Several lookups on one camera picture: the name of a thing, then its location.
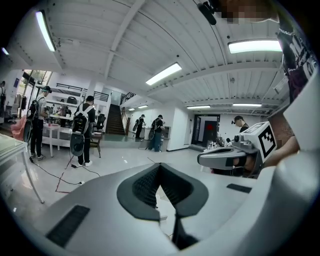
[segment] staircase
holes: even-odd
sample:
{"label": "staircase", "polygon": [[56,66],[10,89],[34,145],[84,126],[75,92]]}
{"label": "staircase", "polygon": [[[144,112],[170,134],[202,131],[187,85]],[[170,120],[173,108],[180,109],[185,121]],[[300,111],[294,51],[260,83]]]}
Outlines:
{"label": "staircase", "polygon": [[108,134],[125,135],[119,106],[113,104],[110,105],[106,128]]}

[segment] blue jeans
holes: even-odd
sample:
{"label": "blue jeans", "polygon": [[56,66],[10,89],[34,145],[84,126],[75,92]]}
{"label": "blue jeans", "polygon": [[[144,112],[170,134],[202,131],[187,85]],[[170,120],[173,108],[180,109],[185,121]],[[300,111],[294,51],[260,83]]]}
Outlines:
{"label": "blue jeans", "polygon": [[149,150],[152,150],[154,147],[154,152],[159,152],[159,147],[161,143],[161,132],[155,132],[152,140],[149,143]]}

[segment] black cap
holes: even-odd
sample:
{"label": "black cap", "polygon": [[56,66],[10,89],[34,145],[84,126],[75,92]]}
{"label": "black cap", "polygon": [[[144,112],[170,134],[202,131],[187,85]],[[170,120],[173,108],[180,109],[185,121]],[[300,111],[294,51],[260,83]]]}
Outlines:
{"label": "black cap", "polygon": [[43,87],[43,88],[42,88],[42,91],[47,91],[47,92],[49,92],[49,93],[52,93],[51,88],[50,88],[48,85],[46,85],[45,87]]}
{"label": "black cap", "polygon": [[243,117],[241,115],[237,115],[235,118],[234,118],[234,121],[236,120],[243,120]]}

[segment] rectangular light fixture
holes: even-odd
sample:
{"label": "rectangular light fixture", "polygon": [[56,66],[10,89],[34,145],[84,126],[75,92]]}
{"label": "rectangular light fixture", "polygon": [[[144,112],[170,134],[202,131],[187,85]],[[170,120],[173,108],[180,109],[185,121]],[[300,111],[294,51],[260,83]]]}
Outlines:
{"label": "rectangular light fixture", "polygon": [[254,103],[233,103],[234,107],[261,107],[262,104],[254,104]]}
{"label": "rectangular light fixture", "polygon": [[166,78],[167,76],[172,75],[173,73],[181,70],[182,67],[178,63],[174,63],[173,65],[167,67],[165,70],[161,71],[160,73],[156,74],[152,78],[150,78],[146,83],[152,86],[154,83],[160,81],[161,79]]}
{"label": "rectangular light fixture", "polygon": [[9,55],[9,52],[7,52],[7,50],[4,47],[2,47],[2,51],[5,55]]}
{"label": "rectangular light fixture", "polygon": [[42,33],[44,40],[46,42],[46,45],[49,47],[49,50],[51,52],[55,52],[56,48],[55,48],[55,45],[49,35],[48,26],[47,26],[47,23],[45,20],[45,12],[43,10],[37,11],[35,13],[35,16],[36,16],[36,20],[38,21],[41,33]]}
{"label": "rectangular light fixture", "polygon": [[231,54],[258,52],[258,51],[272,51],[282,52],[278,40],[248,40],[228,43]]}
{"label": "rectangular light fixture", "polygon": [[210,106],[187,106],[186,108],[189,109],[189,110],[192,110],[192,109],[209,109]]}

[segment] white glossy floor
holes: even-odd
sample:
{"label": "white glossy floor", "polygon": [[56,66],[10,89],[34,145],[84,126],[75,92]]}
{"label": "white glossy floor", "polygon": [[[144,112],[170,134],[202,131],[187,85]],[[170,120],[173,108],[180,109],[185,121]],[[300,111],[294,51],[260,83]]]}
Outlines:
{"label": "white glossy floor", "polygon": [[[60,151],[57,151],[57,148],[54,147],[54,157],[50,157],[49,147],[43,145],[42,153],[46,158],[39,162],[35,160],[35,163],[38,163],[39,166],[49,173],[57,177],[62,177],[62,179],[67,182],[77,184],[98,177],[95,173],[89,172],[82,167],[75,169],[69,165],[68,168],[65,169],[70,160],[69,150],[67,148],[62,148]],[[183,166],[192,166],[195,172],[208,172],[209,170],[202,168],[197,163],[198,154],[198,151],[191,149],[157,153],[137,148],[102,148],[101,158],[99,158],[97,149],[91,148],[90,159],[93,161],[93,164],[88,167],[88,169],[99,173],[100,176],[104,176],[152,163],[178,163]],[[77,159],[74,157],[72,163],[75,164],[76,161]],[[29,162],[29,166],[34,184],[45,203],[41,204],[38,201],[25,171],[20,172],[18,175],[18,180],[13,187],[13,191],[7,198],[7,203],[9,208],[18,217],[33,224],[37,217],[50,205],[80,185],[67,184],[63,181],[59,182],[58,178],[50,176],[31,162]],[[174,227],[175,209],[161,188],[158,190],[156,198],[160,215],[167,216],[166,220],[161,221],[160,227],[165,234],[170,236]]]}

